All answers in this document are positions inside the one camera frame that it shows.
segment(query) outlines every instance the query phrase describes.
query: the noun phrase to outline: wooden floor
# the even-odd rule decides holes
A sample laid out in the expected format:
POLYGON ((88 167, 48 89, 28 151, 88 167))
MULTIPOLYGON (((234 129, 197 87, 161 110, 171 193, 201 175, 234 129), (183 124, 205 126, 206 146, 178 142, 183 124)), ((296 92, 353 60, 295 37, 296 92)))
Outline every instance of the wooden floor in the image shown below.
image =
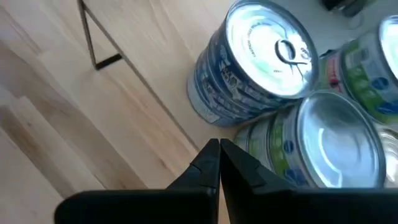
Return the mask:
MULTIPOLYGON (((116 53, 89 22, 99 59, 116 53)), ((92 69, 75 0, 0 1, 1 223, 52 223, 83 190, 164 188, 196 154, 125 62, 92 69)))

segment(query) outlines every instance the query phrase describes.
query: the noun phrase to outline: pull tab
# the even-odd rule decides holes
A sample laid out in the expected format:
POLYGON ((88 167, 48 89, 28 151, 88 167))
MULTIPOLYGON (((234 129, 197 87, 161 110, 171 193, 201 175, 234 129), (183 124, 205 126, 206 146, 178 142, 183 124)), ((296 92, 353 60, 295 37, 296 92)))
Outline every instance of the pull tab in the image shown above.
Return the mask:
POLYGON ((275 52, 276 52, 276 55, 278 56, 278 58, 281 60, 281 61, 283 61, 284 63, 287 63, 287 64, 290 64, 290 65, 298 65, 298 64, 304 64, 304 65, 306 65, 306 64, 308 64, 309 63, 309 61, 307 60, 304 60, 304 59, 302 59, 301 58, 301 60, 297 60, 296 59, 296 49, 295 49, 295 47, 294 47, 294 45, 290 42, 290 41, 288 41, 288 40, 286 40, 286 39, 280 39, 280 40, 278 40, 276 43, 275 43, 275 52), (289 50, 291 51, 291 53, 292 53, 292 59, 290 59, 290 58, 285 58, 282 54, 281 54, 281 52, 280 52, 280 48, 281 48, 281 45, 282 44, 285 44, 288 48, 289 48, 289 50))

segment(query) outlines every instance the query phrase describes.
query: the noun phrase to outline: shiny metal lid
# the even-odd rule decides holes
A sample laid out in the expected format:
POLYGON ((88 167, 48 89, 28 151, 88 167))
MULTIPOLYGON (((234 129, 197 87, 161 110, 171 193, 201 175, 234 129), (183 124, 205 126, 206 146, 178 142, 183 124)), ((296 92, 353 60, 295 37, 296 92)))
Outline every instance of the shiny metal lid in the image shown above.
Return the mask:
POLYGON ((298 143, 320 187, 382 187, 386 165, 376 128, 362 108, 338 93, 318 91, 298 111, 298 143))
POLYGON ((398 79, 398 16, 385 18, 381 22, 379 33, 388 66, 398 79))
POLYGON ((386 156, 386 187, 398 187, 398 133, 383 127, 379 135, 386 156))
POLYGON ((314 89, 317 51, 307 31, 282 7, 238 1, 227 16, 226 36, 236 61, 263 89, 291 99, 314 89))

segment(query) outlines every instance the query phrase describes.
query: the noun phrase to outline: table leg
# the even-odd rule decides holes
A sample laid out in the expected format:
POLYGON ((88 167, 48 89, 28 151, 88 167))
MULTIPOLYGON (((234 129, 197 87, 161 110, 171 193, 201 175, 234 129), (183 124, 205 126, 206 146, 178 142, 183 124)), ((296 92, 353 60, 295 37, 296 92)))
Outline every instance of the table leg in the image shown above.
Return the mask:
POLYGON ((122 56, 120 54, 116 54, 110 58, 103 60, 102 62, 98 62, 98 63, 96 62, 93 43, 91 41, 90 29, 89 29, 88 23, 87 23, 86 13, 87 13, 88 9, 86 7, 86 4, 83 2, 83 0, 77 0, 77 2, 78 2, 79 11, 80 11, 81 22, 83 23, 83 29, 85 31, 88 50, 90 52, 91 63, 93 64, 93 67, 96 70, 101 70, 102 68, 107 67, 108 65, 111 65, 112 63, 117 62, 118 60, 122 59, 122 56))

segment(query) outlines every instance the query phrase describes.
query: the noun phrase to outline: tin can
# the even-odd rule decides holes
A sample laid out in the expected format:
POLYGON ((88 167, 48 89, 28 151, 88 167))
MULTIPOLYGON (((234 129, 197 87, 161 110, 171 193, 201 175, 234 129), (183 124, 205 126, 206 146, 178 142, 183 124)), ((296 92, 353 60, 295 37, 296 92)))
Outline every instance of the tin can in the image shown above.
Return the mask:
POLYGON ((269 149, 276 174, 301 187, 382 187, 386 162, 366 112, 339 93, 316 91, 276 117, 269 149))
POLYGON ((270 132, 269 154, 275 173, 299 187, 315 187, 302 161, 296 119, 298 107, 281 111, 270 132))
POLYGON ((288 11, 268 1, 241 0, 229 9, 192 75, 188 95, 195 111, 228 127, 307 96, 315 88, 318 56, 288 11))
POLYGON ((376 120, 398 121, 398 16, 342 47, 344 79, 352 97, 376 120))
POLYGON ((377 124, 384 153, 386 156, 387 188, 398 188, 398 132, 391 127, 377 124))
POLYGON ((234 138, 235 145, 239 146, 245 152, 248 151, 249 138, 253 127, 253 125, 246 126, 242 130, 240 130, 234 138))
POLYGON ((274 116, 262 119, 250 126, 246 126, 236 135, 234 143, 244 149, 252 157, 271 171, 274 168, 270 161, 268 150, 269 130, 274 116))
POLYGON ((340 50, 331 51, 328 54, 320 57, 318 89, 333 90, 335 92, 350 96, 343 78, 341 60, 342 57, 340 50))
POLYGON ((269 130, 273 121, 274 117, 270 117, 262 119, 253 125, 253 130, 248 142, 248 153, 271 171, 274 171, 274 168, 270 161, 268 140, 269 130))

